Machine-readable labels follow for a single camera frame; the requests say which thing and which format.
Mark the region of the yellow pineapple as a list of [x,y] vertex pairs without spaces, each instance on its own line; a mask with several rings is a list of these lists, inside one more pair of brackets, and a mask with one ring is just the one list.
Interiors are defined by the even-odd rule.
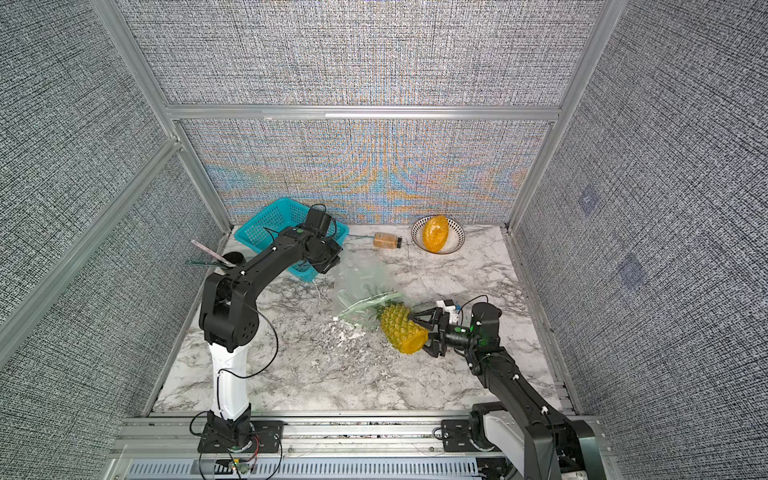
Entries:
[[390,345],[402,354],[414,354],[428,341],[427,329],[410,318],[411,309],[399,292],[386,292],[368,298],[363,303],[362,311],[378,321]]

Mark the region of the clear zip-top bag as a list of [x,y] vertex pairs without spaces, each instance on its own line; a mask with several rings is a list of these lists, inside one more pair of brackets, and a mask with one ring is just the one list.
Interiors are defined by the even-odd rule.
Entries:
[[334,280],[332,316],[336,320],[375,330],[387,306],[405,302],[400,285],[374,251],[343,251],[330,273]]

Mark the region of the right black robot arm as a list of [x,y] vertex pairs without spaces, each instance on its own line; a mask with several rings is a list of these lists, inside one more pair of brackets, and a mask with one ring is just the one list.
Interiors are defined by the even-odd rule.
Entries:
[[472,446],[499,449],[523,479],[605,479],[592,428],[547,402],[501,345],[502,311],[489,302],[477,302],[467,326],[451,323],[451,316],[447,306],[436,306],[411,313],[409,320],[428,331],[423,349],[430,356],[459,350],[470,372],[497,398],[472,407]]

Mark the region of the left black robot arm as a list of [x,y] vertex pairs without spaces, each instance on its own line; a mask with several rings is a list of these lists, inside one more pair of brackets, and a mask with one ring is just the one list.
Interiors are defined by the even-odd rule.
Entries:
[[206,278],[199,316],[199,328],[211,355],[214,386],[204,432],[215,433],[237,446],[251,439],[247,355],[264,319],[258,308],[260,294],[295,265],[306,267],[311,277],[327,273],[338,265],[349,233],[323,204],[300,205],[301,220],[279,228],[263,222],[267,214],[264,211],[243,226],[265,230],[267,240],[255,257]]

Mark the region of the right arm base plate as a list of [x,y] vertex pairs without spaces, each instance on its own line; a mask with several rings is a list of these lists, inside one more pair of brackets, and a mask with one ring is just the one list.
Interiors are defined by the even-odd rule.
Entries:
[[443,449],[449,453],[479,452],[473,443],[470,422],[466,419],[444,419],[439,427]]

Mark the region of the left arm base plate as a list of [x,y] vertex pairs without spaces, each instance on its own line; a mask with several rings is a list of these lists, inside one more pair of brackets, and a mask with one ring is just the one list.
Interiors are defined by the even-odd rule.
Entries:
[[235,426],[208,421],[200,435],[198,453],[278,453],[285,424],[279,420],[241,422]]

